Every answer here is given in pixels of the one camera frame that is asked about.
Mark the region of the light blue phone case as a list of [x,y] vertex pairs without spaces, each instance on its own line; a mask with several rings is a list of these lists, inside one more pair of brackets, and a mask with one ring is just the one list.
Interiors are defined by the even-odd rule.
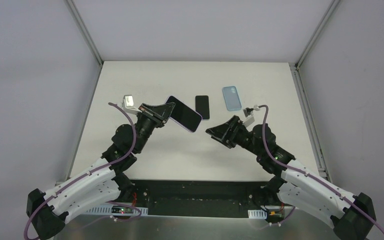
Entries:
[[242,109],[242,104],[235,86],[226,86],[222,88],[223,99],[226,109],[230,112]]

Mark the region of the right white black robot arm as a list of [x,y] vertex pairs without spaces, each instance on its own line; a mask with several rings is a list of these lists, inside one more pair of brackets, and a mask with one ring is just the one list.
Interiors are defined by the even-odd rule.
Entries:
[[376,221],[372,199],[355,195],[306,168],[291,153],[277,145],[268,124],[249,131],[234,115],[227,122],[205,131],[212,139],[232,149],[240,146],[256,155],[256,161],[273,178],[253,194],[255,205],[282,202],[319,219],[341,240],[365,240]]

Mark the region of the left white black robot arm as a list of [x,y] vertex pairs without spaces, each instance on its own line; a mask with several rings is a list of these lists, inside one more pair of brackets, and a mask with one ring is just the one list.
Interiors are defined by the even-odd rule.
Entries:
[[110,106],[121,111],[129,123],[115,130],[109,148],[81,173],[51,189],[36,188],[28,194],[24,239],[29,239],[30,226],[38,240],[48,240],[90,208],[117,199],[124,203],[132,198],[133,184],[124,172],[137,161],[136,155],[142,152],[154,129],[167,123],[175,104]]

